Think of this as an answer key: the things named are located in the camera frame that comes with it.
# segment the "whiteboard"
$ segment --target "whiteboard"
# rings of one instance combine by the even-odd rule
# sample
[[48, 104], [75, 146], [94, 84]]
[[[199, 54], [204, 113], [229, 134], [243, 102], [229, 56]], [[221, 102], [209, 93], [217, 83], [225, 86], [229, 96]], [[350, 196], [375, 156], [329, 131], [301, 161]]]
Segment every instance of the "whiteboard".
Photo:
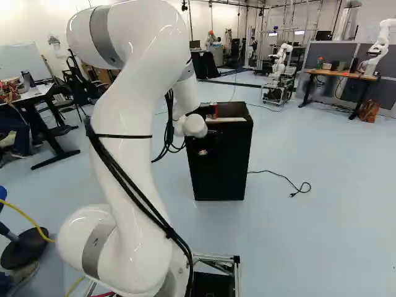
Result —
[[34, 80], [51, 78], [34, 42], [0, 45], [0, 79], [18, 77], [21, 71], [29, 71]]

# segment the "gray joint band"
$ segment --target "gray joint band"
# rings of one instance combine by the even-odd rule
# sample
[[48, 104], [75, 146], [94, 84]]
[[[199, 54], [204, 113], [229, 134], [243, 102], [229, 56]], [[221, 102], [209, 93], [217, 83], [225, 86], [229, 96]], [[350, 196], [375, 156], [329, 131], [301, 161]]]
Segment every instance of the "gray joint band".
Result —
[[111, 6], [96, 7], [91, 14], [89, 29], [93, 44], [100, 56], [102, 56], [109, 65], [122, 69], [124, 63], [118, 56], [118, 53], [111, 42], [107, 26], [110, 8]]
[[82, 251], [82, 268], [84, 272], [96, 279], [99, 279], [98, 274], [98, 263], [101, 250], [109, 238], [111, 232], [113, 232], [116, 224], [111, 223], [99, 223], [91, 232], [85, 243]]
[[183, 72], [181, 73], [181, 76], [178, 80], [178, 82], [182, 82], [186, 79], [189, 79], [190, 77], [192, 77], [194, 75], [195, 71], [194, 71], [194, 65], [192, 65], [192, 60], [186, 65], [186, 67], [184, 68]]

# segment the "table leg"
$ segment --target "table leg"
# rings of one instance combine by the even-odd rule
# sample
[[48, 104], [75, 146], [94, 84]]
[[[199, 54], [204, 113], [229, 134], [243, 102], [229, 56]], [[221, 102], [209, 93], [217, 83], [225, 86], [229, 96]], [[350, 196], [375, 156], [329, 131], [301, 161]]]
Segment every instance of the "table leg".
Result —
[[48, 159], [48, 160], [45, 160], [44, 162], [41, 162], [41, 163], [39, 163], [39, 164], [36, 164], [36, 165], [32, 166], [31, 169], [32, 169], [32, 170], [35, 170], [35, 169], [44, 167], [44, 166], [46, 166], [46, 165], [55, 163], [55, 162], [57, 162], [57, 161], [60, 161], [60, 160], [69, 158], [69, 157], [74, 156], [74, 155], [77, 155], [77, 154], [79, 154], [80, 152], [81, 152], [80, 150], [71, 150], [70, 152], [64, 152], [64, 153], [61, 154], [61, 155], [57, 155], [57, 156], [55, 156], [55, 157], [53, 157], [53, 158], [50, 158], [50, 159]]
[[315, 78], [315, 74], [311, 74], [309, 76], [309, 82], [307, 85], [307, 90], [305, 91], [304, 101], [302, 102], [302, 104], [298, 106], [299, 108], [302, 108], [312, 102], [312, 100], [308, 100], [308, 97], [309, 97], [309, 92], [311, 91], [312, 88], [312, 84], [314, 83], [314, 78]]
[[56, 138], [54, 135], [52, 135], [51, 131], [48, 129], [47, 125], [41, 118], [40, 114], [34, 107], [34, 105], [27, 105], [25, 106], [26, 111], [30, 114], [30, 117], [33, 119], [33, 121], [36, 122], [38, 127], [40, 128], [40, 132], [43, 134], [45, 140], [48, 141], [49, 145], [52, 147], [52, 149], [55, 151], [56, 156], [53, 158], [48, 159], [47, 161], [41, 162], [39, 164], [36, 164], [31, 167], [32, 170], [43, 167], [48, 164], [52, 164], [56, 161], [71, 157], [73, 155], [77, 155], [80, 153], [80, 150], [73, 150], [70, 152], [65, 152], [63, 148], [60, 146], [58, 141], [56, 141]]
[[59, 111], [56, 109], [55, 104], [52, 102], [52, 98], [45, 96], [45, 103], [47, 104], [49, 110], [51, 110], [52, 114], [54, 115], [56, 122], [61, 126], [65, 126], [63, 118], [59, 114]]
[[359, 100], [358, 100], [358, 102], [357, 102], [357, 104], [356, 104], [355, 110], [352, 112], [352, 114], [351, 114], [350, 117], [349, 117], [350, 120], [355, 119], [356, 116], [358, 115], [359, 110], [360, 110], [360, 106], [362, 105], [363, 100], [364, 100], [364, 98], [365, 98], [365, 96], [366, 96], [367, 90], [368, 90], [368, 88], [369, 88], [369, 84], [370, 84], [369, 81], [367, 81], [367, 80], [364, 81], [364, 89], [363, 89], [363, 92], [362, 92], [362, 94], [361, 94], [361, 96], [360, 96], [360, 98], [359, 98]]

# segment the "yellow hose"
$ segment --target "yellow hose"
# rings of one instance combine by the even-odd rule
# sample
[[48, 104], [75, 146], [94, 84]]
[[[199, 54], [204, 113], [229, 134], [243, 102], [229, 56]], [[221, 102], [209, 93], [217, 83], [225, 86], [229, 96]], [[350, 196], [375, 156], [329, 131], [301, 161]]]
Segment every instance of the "yellow hose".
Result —
[[[8, 207], [11, 207], [12, 209], [16, 210], [18, 213], [20, 213], [21, 215], [23, 215], [30, 223], [32, 223], [32, 224], [36, 227], [37, 231], [39, 232], [39, 234], [41, 235], [41, 237], [42, 237], [45, 241], [47, 241], [47, 242], [49, 242], [49, 243], [54, 243], [54, 242], [55, 242], [55, 240], [53, 240], [53, 239], [48, 238], [47, 236], [45, 236], [45, 234], [44, 234], [43, 231], [41, 230], [40, 226], [38, 226], [37, 223], [36, 223], [31, 217], [29, 217], [26, 213], [24, 213], [23, 211], [21, 211], [21, 209], [19, 209], [18, 207], [14, 206], [14, 205], [12, 205], [11, 203], [9, 203], [9, 202], [7, 202], [7, 201], [5, 201], [5, 200], [2, 200], [2, 199], [0, 199], [0, 203], [6, 205], [6, 206], [8, 206]], [[71, 293], [74, 291], [74, 289], [76, 288], [76, 286], [77, 286], [80, 282], [82, 282], [82, 280], [83, 280], [84, 278], [85, 278], [85, 277], [80, 277], [78, 280], [76, 280], [75, 283], [71, 286], [71, 288], [70, 288], [69, 291], [67, 292], [67, 294], [65, 295], [65, 297], [69, 297], [70, 294], [71, 294]]]
[[39, 234], [41, 235], [41, 237], [42, 237], [45, 241], [47, 241], [47, 242], [49, 242], [49, 243], [54, 243], [54, 242], [55, 242], [55, 240], [53, 240], [53, 239], [48, 238], [47, 236], [45, 236], [45, 234], [44, 234], [43, 231], [41, 230], [40, 226], [38, 226], [37, 223], [36, 223], [31, 217], [29, 217], [26, 213], [24, 213], [23, 211], [21, 211], [21, 209], [19, 209], [18, 207], [14, 206], [14, 205], [12, 205], [11, 203], [8, 203], [7, 201], [2, 200], [2, 199], [0, 199], [0, 203], [4, 204], [4, 205], [6, 205], [6, 206], [11, 207], [12, 209], [16, 210], [18, 213], [20, 213], [21, 215], [23, 215], [30, 223], [32, 223], [32, 224], [37, 228], [37, 231], [39, 232]]
[[67, 292], [67, 294], [66, 294], [64, 297], [69, 297], [70, 294], [71, 294], [71, 293], [74, 291], [74, 289], [76, 288], [76, 286], [77, 286], [80, 282], [82, 282], [82, 280], [83, 280], [84, 278], [85, 278], [85, 277], [80, 277], [78, 280], [76, 280], [75, 283], [70, 287], [69, 291]]

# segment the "shoe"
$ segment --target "shoe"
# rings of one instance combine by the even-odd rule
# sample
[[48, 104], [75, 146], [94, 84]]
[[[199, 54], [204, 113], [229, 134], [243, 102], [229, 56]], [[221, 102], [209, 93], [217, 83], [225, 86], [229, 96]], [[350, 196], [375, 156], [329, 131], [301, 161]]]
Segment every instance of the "shoe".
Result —
[[11, 131], [7, 136], [5, 136], [3, 139], [0, 140], [0, 147], [5, 148], [12, 146], [15, 142], [16, 136], [17, 133], [15, 131]]
[[22, 153], [19, 152], [12, 152], [11, 156], [13, 156], [14, 158], [18, 158], [18, 159], [26, 159], [26, 158], [30, 158], [31, 156], [33, 156], [31, 153], [24, 155]]
[[39, 267], [40, 263], [36, 261], [21, 269], [13, 270], [10, 274], [12, 277], [12, 287], [7, 292], [6, 297], [11, 297], [20, 287], [26, 284], [36, 274]]

